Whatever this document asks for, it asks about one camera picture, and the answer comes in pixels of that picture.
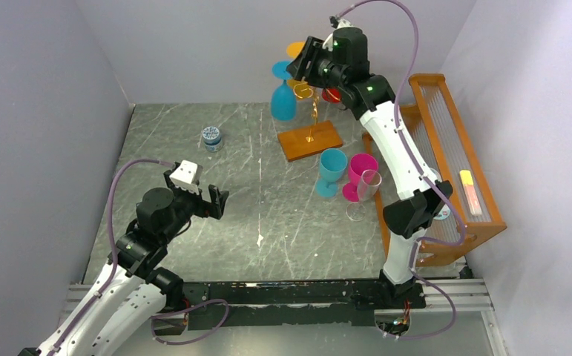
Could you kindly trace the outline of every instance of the blue wine glass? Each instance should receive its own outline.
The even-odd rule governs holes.
[[[286,83],[291,79],[290,73],[286,71],[289,61],[277,62],[272,66],[272,73],[282,80],[280,86],[275,89],[270,100],[270,114],[277,120],[289,121],[297,114],[297,97]]]

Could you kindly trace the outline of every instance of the white wall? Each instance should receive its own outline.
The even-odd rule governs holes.
[[[286,47],[325,38],[353,0],[77,0],[132,102],[268,102]],[[437,71],[476,0],[405,0],[421,25],[415,71]],[[374,73],[396,89],[412,50],[410,21],[372,3],[347,18],[369,37]]]
[[[129,116],[73,0],[0,1],[0,356],[56,327]]]
[[[442,73],[509,226],[470,262],[510,354],[572,355],[572,0],[478,0]]]

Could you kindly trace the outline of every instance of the wooden board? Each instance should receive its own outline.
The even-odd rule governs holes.
[[[310,127],[305,126],[277,135],[288,162],[319,154],[327,148],[338,148],[343,145],[343,140],[331,121],[316,124],[312,134],[314,141],[307,142],[306,137],[309,135]]]

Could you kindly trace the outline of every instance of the wooden rack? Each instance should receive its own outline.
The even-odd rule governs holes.
[[[426,163],[436,169],[443,180],[449,180],[454,188],[450,201],[458,209],[465,225],[467,238],[459,247],[424,243],[421,246],[418,266],[445,266],[463,257],[469,251],[488,241],[506,229],[489,184],[473,150],[456,104],[454,103],[442,74],[415,74],[410,77],[410,87],[416,104],[401,108],[401,115],[417,148]],[[372,138],[362,136],[368,153],[372,152]],[[482,215],[473,216],[464,196],[460,181],[460,170],[468,169],[482,208]],[[381,194],[375,195],[375,206],[380,221],[384,250],[388,255],[390,235],[382,209]],[[428,236],[444,241],[458,239],[458,226],[453,217],[435,220],[428,230]]]

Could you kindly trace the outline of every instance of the table surface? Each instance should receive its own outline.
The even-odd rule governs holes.
[[[412,313],[408,335],[439,329],[450,321],[448,313]],[[326,325],[236,326],[222,328],[198,343],[165,346],[152,340],[150,324],[144,323],[114,353],[116,356],[264,356],[264,355],[438,355],[493,356],[480,312],[460,312],[454,327],[437,337],[423,340],[382,338],[375,327],[354,327],[346,323]],[[164,337],[170,341],[190,340],[200,332],[183,332]]]
[[[209,184],[231,192],[224,217],[194,217],[192,227],[169,245],[162,266],[187,281],[378,276],[385,256],[375,202],[364,203],[364,220],[349,220],[348,202],[340,192],[324,199],[314,191],[319,155],[287,162],[281,150],[277,133],[311,124],[311,109],[309,101],[300,102],[292,121],[279,122],[267,103],[136,106],[117,168],[136,158],[187,159],[203,166],[203,198],[208,199]],[[332,121],[347,156],[364,152],[363,129],[349,111],[323,102],[319,119]],[[216,153],[209,153],[200,141],[202,129],[210,125],[224,135],[224,146]],[[122,176],[114,203],[117,234],[135,217],[142,195],[165,186],[164,170],[141,164]],[[388,204],[397,197],[384,163],[381,173]],[[347,181],[345,174],[339,186]],[[85,283],[95,280],[108,254],[103,217]]]

